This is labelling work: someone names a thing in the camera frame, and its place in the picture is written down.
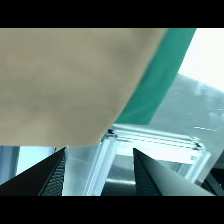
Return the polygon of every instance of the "green strip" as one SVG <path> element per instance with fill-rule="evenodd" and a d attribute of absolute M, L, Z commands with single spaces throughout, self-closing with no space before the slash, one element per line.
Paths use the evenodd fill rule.
<path fill-rule="evenodd" d="M 170 28 L 132 98 L 115 123 L 149 124 L 173 83 L 196 28 Z"/>

